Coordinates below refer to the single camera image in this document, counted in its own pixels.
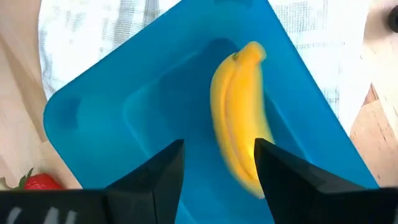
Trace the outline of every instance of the checkered towel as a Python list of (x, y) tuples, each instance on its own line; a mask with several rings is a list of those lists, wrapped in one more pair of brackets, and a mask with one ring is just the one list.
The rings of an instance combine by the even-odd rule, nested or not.
[[(39, 50), (47, 98), (178, 2), (42, 0)], [(358, 70), (367, 4), (360, 0), (270, 2), (348, 132), (370, 84)]]

